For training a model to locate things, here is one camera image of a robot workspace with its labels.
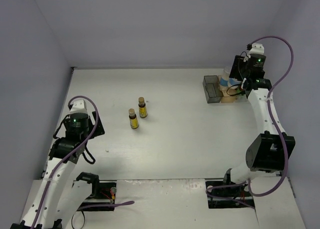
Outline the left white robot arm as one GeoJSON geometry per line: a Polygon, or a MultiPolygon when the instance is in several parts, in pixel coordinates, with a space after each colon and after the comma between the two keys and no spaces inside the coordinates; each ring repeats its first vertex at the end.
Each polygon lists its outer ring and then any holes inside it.
{"type": "Polygon", "coordinates": [[[82,172],[71,193],[63,190],[80,157],[89,164],[96,160],[88,151],[88,141],[105,134],[98,111],[89,116],[85,109],[71,109],[61,123],[65,136],[57,137],[49,152],[47,169],[36,197],[20,223],[12,229],[64,229],[86,198],[100,193],[99,176],[82,172]]]}

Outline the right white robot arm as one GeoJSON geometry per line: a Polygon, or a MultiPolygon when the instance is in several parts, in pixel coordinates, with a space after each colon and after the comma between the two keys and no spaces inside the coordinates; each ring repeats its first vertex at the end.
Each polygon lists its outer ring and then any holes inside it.
{"type": "Polygon", "coordinates": [[[278,118],[272,84],[264,77],[266,56],[261,53],[237,55],[231,75],[241,80],[241,94],[249,101],[257,125],[257,137],[248,147],[244,162],[226,171],[221,189],[227,195],[239,190],[240,183],[267,173],[286,175],[289,158],[296,145],[295,138],[287,135],[278,118]]]}

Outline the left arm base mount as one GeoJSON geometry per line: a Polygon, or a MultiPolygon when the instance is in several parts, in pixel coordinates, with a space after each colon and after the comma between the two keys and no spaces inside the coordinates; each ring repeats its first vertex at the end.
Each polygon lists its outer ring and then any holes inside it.
{"type": "Polygon", "coordinates": [[[113,212],[117,193],[115,180],[100,180],[97,174],[81,172],[74,182],[84,181],[91,186],[91,194],[80,205],[82,212],[113,212]]]}

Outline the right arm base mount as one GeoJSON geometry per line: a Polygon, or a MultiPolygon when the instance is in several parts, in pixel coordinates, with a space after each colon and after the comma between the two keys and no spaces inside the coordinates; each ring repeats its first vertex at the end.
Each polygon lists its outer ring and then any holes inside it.
{"type": "Polygon", "coordinates": [[[246,191],[247,184],[231,181],[231,169],[224,174],[223,179],[206,179],[205,194],[209,209],[255,209],[251,194],[246,191]]]}

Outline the white granule jar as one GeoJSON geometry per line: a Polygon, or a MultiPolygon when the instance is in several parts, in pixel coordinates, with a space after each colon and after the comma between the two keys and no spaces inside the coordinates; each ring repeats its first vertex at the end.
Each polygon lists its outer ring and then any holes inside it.
{"type": "Polygon", "coordinates": [[[232,68],[230,66],[226,66],[223,69],[223,72],[220,76],[219,79],[219,86],[224,90],[226,88],[228,88],[228,82],[229,82],[229,78],[230,78],[230,73],[231,73],[232,68]]]}
{"type": "Polygon", "coordinates": [[[241,80],[229,77],[227,81],[227,87],[236,90],[241,85],[241,83],[241,80]]]}

